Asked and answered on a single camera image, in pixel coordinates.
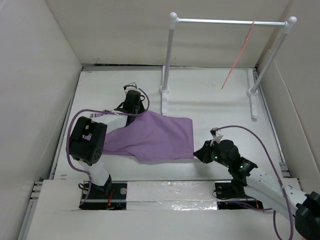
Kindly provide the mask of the purple trousers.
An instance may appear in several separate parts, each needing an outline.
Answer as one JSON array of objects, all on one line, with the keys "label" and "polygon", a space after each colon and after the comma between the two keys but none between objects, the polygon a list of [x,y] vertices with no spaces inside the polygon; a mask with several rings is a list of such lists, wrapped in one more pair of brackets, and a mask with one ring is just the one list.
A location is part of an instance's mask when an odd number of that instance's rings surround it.
[{"label": "purple trousers", "polygon": [[193,121],[150,110],[107,133],[103,146],[104,155],[132,156],[141,163],[193,159],[193,153]]}]

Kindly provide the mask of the pink wire hanger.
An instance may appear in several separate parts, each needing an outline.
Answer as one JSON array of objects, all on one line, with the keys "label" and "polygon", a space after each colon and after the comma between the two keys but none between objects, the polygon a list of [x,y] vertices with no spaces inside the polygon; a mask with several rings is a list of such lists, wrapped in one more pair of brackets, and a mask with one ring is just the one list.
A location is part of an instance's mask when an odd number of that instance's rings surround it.
[{"label": "pink wire hanger", "polygon": [[250,38],[251,38],[251,36],[252,36],[252,34],[253,34],[253,32],[254,32],[253,27],[254,27],[254,24],[255,24],[255,23],[256,23],[256,21],[254,20],[253,23],[251,24],[248,32],[247,32],[247,35],[246,35],[246,37],[245,37],[245,39],[244,39],[244,42],[243,42],[243,45],[242,45],[241,49],[239,50],[239,52],[238,52],[238,54],[237,54],[237,56],[236,56],[236,58],[235,58],[235,60],[234,60],[234,62],[233,62],[233,64],[232,64],[232,66],[231,66],[231,68],[230,68],[230,70],[229,70],[229,72],[228,72],[228,74],[227,74],[227,76],[226,76],[226,78],[225,78],[225,80],[224,80],[224,82],[223,82],[223,85],[222,85],[222,87],[221,87],[221,90],[225,87],[225,85],[226,85],[226,83],[228,82],[228,80],[229,80],[229,78],[230,78],[233,70],[234,70],[235,67],[237,66],[240,58],[242,57],[243,52],[245,51],[246,46],[247,46],[247,44],[248,44],[248,41],[250,40]]}]

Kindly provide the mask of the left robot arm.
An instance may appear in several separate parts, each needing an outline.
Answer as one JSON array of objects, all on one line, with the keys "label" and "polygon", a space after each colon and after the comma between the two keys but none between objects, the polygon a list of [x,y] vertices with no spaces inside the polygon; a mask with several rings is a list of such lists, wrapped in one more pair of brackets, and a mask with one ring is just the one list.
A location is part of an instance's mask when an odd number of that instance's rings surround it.
[{"label": "left robot arm", "polygon": [[100,198],[112,191],[112,178],[100,161],[106,135],[127,127],[150,106],[149,97],[141,88],[124,87],[125,99],[113,110],[79,111],[71,120],[67,131],[66,155],[69,165],[88,175],[86,191],[94,190]]}]

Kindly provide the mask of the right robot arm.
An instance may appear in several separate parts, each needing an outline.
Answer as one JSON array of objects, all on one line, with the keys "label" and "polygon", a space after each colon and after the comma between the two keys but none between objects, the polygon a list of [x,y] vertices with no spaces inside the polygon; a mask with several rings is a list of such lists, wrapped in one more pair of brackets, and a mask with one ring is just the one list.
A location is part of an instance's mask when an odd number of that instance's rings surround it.
[{"label": "right robot arm", "polygon": [[306,240],[320,238],[320,195],[296,190],[262,171],[255,163],[242,157],[234,142],[207,140],[193,154],[201,162],[219,163],[232,176],[231,191],[237,197],[255,198],[288,220]]}]

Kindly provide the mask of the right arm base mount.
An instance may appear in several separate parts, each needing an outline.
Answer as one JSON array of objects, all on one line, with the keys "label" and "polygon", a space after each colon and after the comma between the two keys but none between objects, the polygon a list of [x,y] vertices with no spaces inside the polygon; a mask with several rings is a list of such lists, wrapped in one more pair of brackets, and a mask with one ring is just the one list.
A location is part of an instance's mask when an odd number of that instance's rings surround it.
[{"label": "right arm base mount", "polygon": [[212,196],[217,201],[218,210],[269,210],[261,201],[246,195],[241,187],[237,188],[232,180],[215,181]]}]

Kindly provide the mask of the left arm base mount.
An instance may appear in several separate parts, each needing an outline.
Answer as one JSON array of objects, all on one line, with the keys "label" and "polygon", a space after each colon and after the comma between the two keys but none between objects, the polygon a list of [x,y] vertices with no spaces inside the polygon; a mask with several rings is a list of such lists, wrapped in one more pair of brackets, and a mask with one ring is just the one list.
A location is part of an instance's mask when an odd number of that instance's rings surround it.
[{"label": "left arm base mount", "polygon": [[112,181],[109,176],[104,186],[91,184],[89,190],[89,182],[79,183],[78,188],[81,189],[80,202],[87,199],[83,204],[80,204],[81,210],[126,210],[127,209],[127,188],[126,181]]}]

